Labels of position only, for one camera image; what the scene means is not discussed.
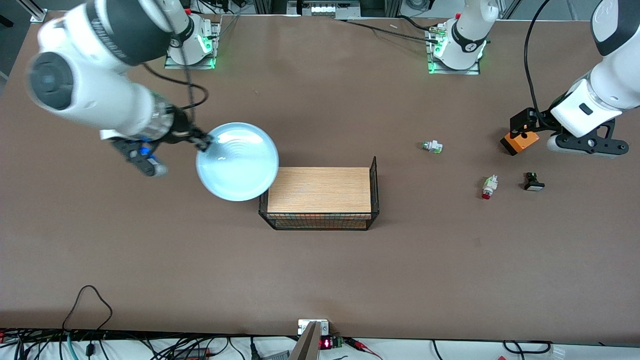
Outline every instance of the white robotic arm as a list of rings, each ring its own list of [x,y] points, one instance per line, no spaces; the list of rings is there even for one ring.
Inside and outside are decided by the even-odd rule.
[[[535,114],[528,108],[511,118],[511,133],[501,142],[512,155],[532,143],[523,140],[523,134],[541,130],[555,131],[547,142],[552,151],[610,158],[627,153],[627,143],[613,139],[612,134],[615,118],[640,106],[638,2],[602,0],[592,15],[591,32],[602,61],[549,110]],[[598,136],[599,127],[607,128],[604,137]]]
[[[125,74],[166,55],[170,46],[180,50],[174,59],[181,60],[182,53],[190,61],[206,55],[200,46],[196,51],[180,49],[194,38],[201,40],[199,22],[187,16],[178,0],[155,1],[88,0],[49,21],[38,33],[40,52],[29,71],[31,97],[39,106],[100,129],[103,139],[112,139],[148,176],[162,175],[166,168],[146,155],[144,143],[189,141],[200,150],[210,144],[182,109]]]
[[[445,33],[442,45],[433,56],[452,69],[470,68],[482,54],[498,14],[497,0],[465,0],[458,19],[449,19],[438,26],[444,28]]]

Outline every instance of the wires on floor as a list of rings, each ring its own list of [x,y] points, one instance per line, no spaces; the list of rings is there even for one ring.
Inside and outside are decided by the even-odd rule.
[[[230,339],[230,338],[229,338],[229,345],[231,345],[231,347],[232,347],[232,348],[234,348],[234,350],[235,350],[235,351],[237,351],[237,352],[238,352],[238,354],[240,354],[240,356],[242,356],[242,360],[246,360],[246,359],[244,358],[243,353],[242,353],[240,350],[238,350],[238,349],[234,346],[234,344],[231,342],[231,339]]]
[[[151,73],[153,76],[155,76],[157,78],[160,78],[162,80],[167,80],[167,81],[170,81],[170,82],[175,83],[175,84],[192,86],[192,87],[197,88],[198,90],[202,91],[202,94],[203,94],[202,100],[200,100],[198,102],[194,102],[194,103],[192,103],[190,105],[187,105],[187,106],[183,106],[183,107],[181,107],[182,110],[195,108],[196,106],[204,104],[204,102],[209,99],[209,91],[204,86],[201,86],[201,85],[198,85],[198,84],[194,84],[194,83],[189,84],[187,81],[182,81],[182,80],[178,80],[178,79],[169,78],[168,76],[164,76],[164,75],[156,72],[154,69],[151,69],[151,67],[147,63],[143,63],[142,66],[149,73]]]
[[[533,26],[535,25],[536,20],[538,20],[538,16],[540,16],[542,9],[545,8],[545,6],[549,3],[549,1],[550,0],[545,0],[542,3],[542,5],[540,5],[540,7],[538,8],[538,11],[536,12],[535,15],[533,15],[533,19],[531,19],[531,23],[529,24],[529,30],[527,30],[527,36],[525,37],[525,40],[524,40],[524,72],[525,72],[525,75],[527,76],[527,82],[529,83],[529,91],[531,93],[531,100],[533,101],[533,109],[536,112],[536,116],[544,126],[550,128],[550,126],[542,118],[542,114],[540,113],[540,109],[538,108],[538,100],[536,100],[536,92],[533,89],[533,82],[531,81],[531,74],[529,73],[529,38],[531,37],[531,31],[533,30]]]
[[[387,33],[387,34],[391,34],[391,35],[395,35],[397,37],[403,37],[403,38],[410,38],[410,39],[414,39],[414,40],[420,40],[420,41],[425,41],[425,42],[430,42],[432,44],[437,44],[438,41],[435,39],[427,39],[424,37],[415,37],[413,35],[407,35],[407,34],[402,34],[402,33],[396,33],[395,31],[389,31],[386,29],[381,29],[381,28],[376,28],[375,26],[371,26],[371,25],[366,25],[366,24],[362,24],[359,22],[351,22],[348,20],[342,20],[344,22],[346,22],[347,24],[352,24],[352,25],[357,25],[357,26],[362,26],[363,28],[367,28],[367,29],[372,29],[375,31],[380,31],[382,33]]]
[[[512,343],[516,346],[517,350],[512,350],[510,349],[507,344],[508,343]],[[517,343],[516,341],[513,340],[505,340],[502,342],[502,347],[504,347],[504,350],[507,350],[508,352],[512,353],[512,354],[516,354],[516,355],[520,355],[520,357],[522,358],[522,360],[526,360],[524,358],[525,354],[531,354],[531,355],[540,355],[540,354],[546,354],[547,352],[551,351],[551,343],[543,343],[546,344],[547,347],[544,348],[543,350],[537,350],[537,351],[533,351],[533,350],[522,350],[522,347],[520,346],[519,343]]]
[[[431,342],[433,343],[433,350],[435,350],[436,355],[438,356],[438,360],[443,360],[442,356],[440,355],[440,352],[438,351],[438,345],[436,344],[436,341],[431,340]]]
[[[98,339],[98,344],[100,344],[100,349],[102,350],[102,356],[104,356],[104,358],[106,360],[110,360],[109,356],[107,356],[107,350],[104,350],[104,345],[102,344],[102,339]]]
[[[92,289],[95,292],[95,294],[98,296],[98,299],[100,299],[100,301],[107,307],[107,309],[109,309],[109,316],[107,316],[106,320],[104,320],[102,324],[100,324],[100,326],[98,326],[89,337],[89,345],[87,345],[86,347],[86,355],[89,359],[91,359],[91,355],[93,355],[93,351],[95,350],[95,347],[93,346],[93,335],[97,331],[99,331],[103,326],[105,326],[113,316],[113,308],[109,305],[108,302],[106,302],[102,298],[102,295],[100,295],[100,292],[98,291],[98,289],[95,288],[95,286],[84,285],[82,288],[80,288],[80,291],[78,291],[78,295],[76,296],[76,301],[74,301],[74,305],[71,307],[71,310],[69,311],[69,314],[67,314],[67,317],[65,317],[65,319],[62,321],[62,331],[63,332],[67,331],[67,345],[69,347],[69,351],[71,352],[71,356],[74,358],[74,360],[78,360],[78,358],[71,345],[71,330],[67,329],[67,321],[76,310],[76,306],[78,305],[78,301],[80,300],[80,296],[82,295],[84,289],[87,289],[87,288]]]

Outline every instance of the black cable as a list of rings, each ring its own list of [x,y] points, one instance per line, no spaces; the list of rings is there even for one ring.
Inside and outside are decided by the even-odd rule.
[[[42,341],[37,341],[37,342],[31,344],[31,346],[29,346],[27,348],[27,350],[24,351],[24,358],[25,359],[29,359],[29,353],[31,352],[31,349],[34,348],[36,345],[40,346],[41,343],[42,343]]]
[[[100,301],[109,309],[109,316],[107,317],[107,320],[104,320],[102,324],[100,324],[100,326],[96,328],[96,330],[100,330],[100,328],[103,327],[106,323],[108,323],[111,317],[113,316],[113,309],[111,308],[109,303],[102,298],[102,295],[100,295],[100,292],[98,291],[98,289],[96,289],[95,286],[93,285],[84,285],[82,288],[80,288],[80,291],[76,296],[76,301],[74,302],[73,307],[71,307],[71,311],[69,311],[69,314],[67,314],[67,317],[64,319],[64,321],[62,321],[62,330],[64,331],[70,330],[70,329],[67,329],[67,320],[69,320],[71,315],[73,315],[74,311],[76,310],[76,306],[78,305],[78,300],[80,300],[80,295],[82,295],[82,292],[86,288],[91,288],[95,292],[95,294],[98,295],[98,299],[100,299]]]
[[[58,352],[60,353],[60,360],[64,360],[62,358],[62,335],[60,336],[60,339],[58,340]]]
[[[202,1],[202,0],[198,0],[198,2],[199,2],[199,3],[202,3],[204,6],[208,7],[208,8],[209,8],[209,10],[211,10],[211,11],[212,11],[213,13],[215,13],[215,14],[217,14],[217,13],[216,13],[216,10],[214,10],[213,8],[220,9],[220,10],[223,10],[223,11],[225,10],[222,6],[213,5],[213,4],[207,4],[207,3],[205,3],[205,2],[204,2],[204,1]],[[230,13],[232,13],[232,14],[234,14],[234,15],[236,14],[236,13],[234,13],[231,9],[227,9],[227,10],[225,11],[225,13],[227,13],[227,12],[230,12]]]
[[[507,343],[512,343],[514,345],[516,345],[516,348],[518,350],[511,350],[508,346]],[[525,360],[524,355],[525,354],[532,354],[532,355],[540,355],[540,354],[546,354],[547,352],[551,351],[551,343],[542,343],[542,344],[546,344],[547,348],[544,350],[522,350],[522,347],[520,346],[520,344],[517,341],[514,340],[504,340],[502,342],[502,347],[504,347],[504,350],[507,350],[508,352],[512,353],[512,354],[516,354],[516,355],[520,355],[520,357],[522,358],[522,360]]]
[[[255,343],[253,342],[253,336],[251,337],[251,345],[249,347],[251,348],[251,360],[262,360],[258,348],[255,347]]]
[[[544,126],[550,128],[550,126],[545,122],[545,120],[542,118],[542,115],[540,114],[540,109],[538,108],[538,100],[536,100],[536,92],[533,89],[533,82],[531,81],[531,74],[529,73],[529,38],[531,37],[533,26],[536,23],[536,20],[538,20],[538,16],[540,16],[542,9],[545,8],[549,1],[551,0],[545,0],[542,5],[540,5],[538,11],[535,15],[533,15],[533,19],[531,19],[531,23],[529,24],[529,30],[527,30],[527,36],[524,40],[524,72],[527,76],[527,82],[529,83],[529,91],[531,93],[531,100],[533,101],[533,109],[536,112],[536,116]]]
[[[438,345],[436,345],[436,341],[431,340],[431,342],[433,343],[433,350],[436,350],[436,355],[438,356],[438,359],[442,360],[442,356],[440,356],[440,352],[438,351]]]
[[[40,354],[44,351],[44,349],[47,347],[47,345],[51,342],[51,340],[53,340],[53,336],[51,336],[47,342],[44,343],[44,346],[42,348],[38,349],[38,353],[36,354],[36,356],[33,358],[33,360],[38,360],[40,358]]]
[[[192,340],[192,337],[181,338],[180,340],[176,341],[175,344],[165,348],[164,350],[160,350],[160,352],[158,352],[157,355],[154,357],[159,357],[160,359],[162,358],[169,359],[169,354],[172,354],[176,348],[188,344],[189,342],[191,342],[191,340]]]
[[[424,30],[424,31],[429,31],[429,28],[438,26],[438,24],[431,25],[431,26],[421,26],[421,25],[418,25],[415,21],[413,21],[413,19],[410,18],[409,16],[404,16],[404,15],[398,15],[397,18],[407,20],[411,25],[413,25],[413,27],[418,28],[420,30]]]
[[[180,355],[184,354],[184,358],[190,358],[192,351],[194,351],[196,348],[198,348],[198,346],[200,346],[200,343],[205,341],[206,339],[200,339],[200,340],[196,340],[193,344],[189,345],[186,348],[180,349],[180,351],[178,352],[177,355],[174,355],[173,358],[175,359],[176,357],[179,357]]]
[[[160,5],[159,0],[153,0],[156,8],[158,9],[158,11],[160,11],[160,13],[162,13],[162,16],[164,18],[164,21],[167,22],[167,24],[169,24],[169,28],[171,29],[171,34],[172,34],[172,38],[175,37],[180,37],[180,35],[178,34],[178,32],[175,29],[175,26],[173,25],[173,23],[171,22],[171,19],[169,19],[169,15],[166,14],[166,11],[164,11],[162,5]],[[182,57],[182,59],[186,59],[186,53],[184,51],[184,46],[180,46],[179,47],[180,50],[180,56]],[[193,89],[191,86],[191,72],[189,71],[189,67],[187,65],[183,65],[182,69],[184,70],[184,77],[187,79],[187,94],[189,96],[189,106],[193,105]],[[191,111],[191,122],[195,122],[196,121],[196,111],[195,111],[195,107],[191,106],[190,107]]]
[[[20,355],[20,360],[23,360],[24,357],[22,356],[22,353],[24,353],[24,348],[22,347],[22,340],[20,339],[20,335],[17,336],[18,345],[15,347],[15,351],[13,352],[13,360],[18,360],[18,355]]]
[[[147,63],[143,63],[142,66],[147,71],[149,71],[153,76],[155,76],[157,78],[161,78],[162,80],[167,80],[167,81],[170,81],[170,82],[175,83],[175,84],[192,86],[192,87],[197,88],[200,91],[202,91],[202,93],[204,95],[202,100],[200,100],[200,101],[198,101],[196,103],[191,103],[190,105],[187,105],[187,106],[183,106],[183,107],[181,107],[182,110],[195,108],[196,106],[204,104],[204,102],[209,99],[209,91],[202,85],[198,85],[198,84],[194,84],[194,83],[188,83],[187,81],[182,81],[182,80],[178,80],[178,79],[169,78],[168,76],[164,76],[164,75],[156,72],[154,69],[151,69],[151,67]]]
[[[229,339],[229,338],[227,338],[227,343],[226,343],[226,344],[225,344],[225,346],[222,348],[222,350],[220,350],[219,352],[217,352],[217,353],[215,353],[215,354],[212,354],[211,356],[216,356],[216,355],[220,355],[220,354],[222,354],[222,352],[223,352],[223,351],[225,351],[225,349],[227,348],[227,346],[229,346],[229,341],[230,341],[230,339]]]
[[[100,349],[102,350],[102,355],[106,360],[109,360],[109,356],[107,356],[106,350],[104,350],[104,346],[102,345],[102,339],[98,339],[98,343],[100,344]]]
[[[415,37],[413,35],[396,33],[394,31],[389,31],[389,30],[385,30],[385,29],[381,29],[381,28],[376,28],[375,26],[365,25],[365,24],[361,24],[359,22],[351,22],[351,21],[347,21],[347,20],[342,20],[342,21],[346,22],[347,24],[353,24],[353,25],[357,25],[357,26],[362,26],[363,28],[367,28],[367,29],[372,29],[372,30],[376,30],[376,31],[382,31],[383,33],[395,35],[397,37],[403,37],[403,38],[410,38],[410,39],[414,39],[414,40],[426,41],[426,42],[430,42],[432,44],[437,44],[438,43],[435,39],[421,38],[421,37]]]
[[[235,350],[235,351],[237,351],[237,352],[238,352],[238,354],[240,354],[240,356],[242,356],[242,360],[246,360],[246,359],[244,358],[244,355],[242,354],[242,352],[240,352],[240,350],[238,350],[238,349],[234,346],[234,344],[231,342],[231,338],[229,338],[229,345],[231,345],[231,347],[232,347],[232,348],[234,348],[234,350]]]

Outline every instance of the brown table surface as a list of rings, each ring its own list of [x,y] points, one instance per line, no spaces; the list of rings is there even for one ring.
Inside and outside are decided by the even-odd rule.
[[[255,124],[281,166],[377,156],[381,213],[367,232],[274,231],[257,200],[211,195],[186,143],[160,146],[166,177],[141,176],[97,130],[29,99],[32,26],[0,98],[0,327],[59,327],[94,284],[115,311],[108,329],[293,334],[299,318],[328,318],[346,336],[640,341],[639,112],[620,117],[630,152],[616,160],[549,152],[548,133],[506,154],[509,118],[531,105],[527,26],[496,23],[480,76],[442,76],[420,42],[242,17],[217,68],[194,71],[211,91],[199,125]],[[600,61],[587,22],[539,23],[529,52],[544,108]],[[141,67],[130,77],[186,102]],[[419,148],[432,139],[441,154]],[[542,192],[521,189],[528,171]],[[500,186],[482,200],[492,174]],[[87,293],[69,326],[106,314]]]

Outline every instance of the wire basket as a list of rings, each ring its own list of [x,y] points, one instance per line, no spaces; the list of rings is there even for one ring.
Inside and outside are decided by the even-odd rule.
[[[371,211],[366,213],[270,213],[269,190],[260,195],[258,214],[276,230],[368,230],[380,214],[378,167],[373,157],[369,168]]]

